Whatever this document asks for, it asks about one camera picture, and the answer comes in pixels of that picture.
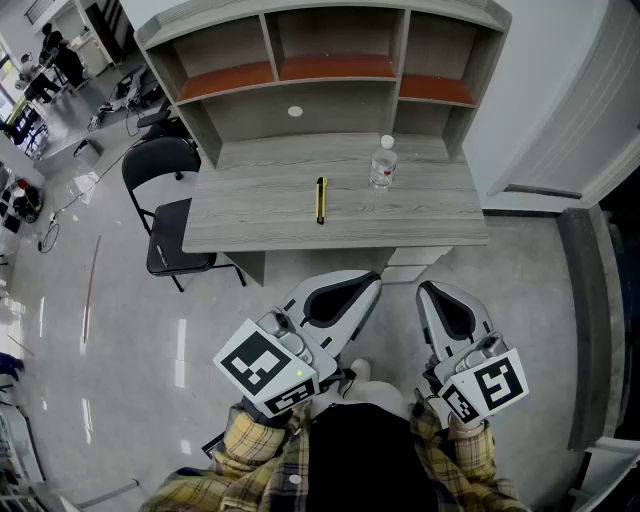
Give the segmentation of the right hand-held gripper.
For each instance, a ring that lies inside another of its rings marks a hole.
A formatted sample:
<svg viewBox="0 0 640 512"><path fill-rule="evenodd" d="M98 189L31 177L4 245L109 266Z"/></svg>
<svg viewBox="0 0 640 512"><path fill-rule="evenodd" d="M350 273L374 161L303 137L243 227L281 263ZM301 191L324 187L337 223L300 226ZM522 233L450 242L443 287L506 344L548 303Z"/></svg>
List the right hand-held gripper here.
<svg viewBox="0 0 640 512"><path fill-rule="evenodd" d="M492 320L479 299L452 284L424 281L417 307L425 337L442 360L433 357L425 376L463 425L476 427L529 394L517 350L492 332ZM447 352L463 342L475 343L454 355Z"/></svg>

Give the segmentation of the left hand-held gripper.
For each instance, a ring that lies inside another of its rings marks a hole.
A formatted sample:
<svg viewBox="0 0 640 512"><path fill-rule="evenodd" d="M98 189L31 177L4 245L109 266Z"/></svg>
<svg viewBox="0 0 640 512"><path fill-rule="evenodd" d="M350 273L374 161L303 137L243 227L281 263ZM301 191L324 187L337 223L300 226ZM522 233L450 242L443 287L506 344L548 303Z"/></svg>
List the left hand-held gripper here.
<svg viewBox="0 0 640 512"><path fill-rule="evenodd" d="M285 299L288 315L274 308L245 320L213 362L259 413L280 416L345 378L336 357L362 330L381 286L367 270L308 278Z"/></svg>

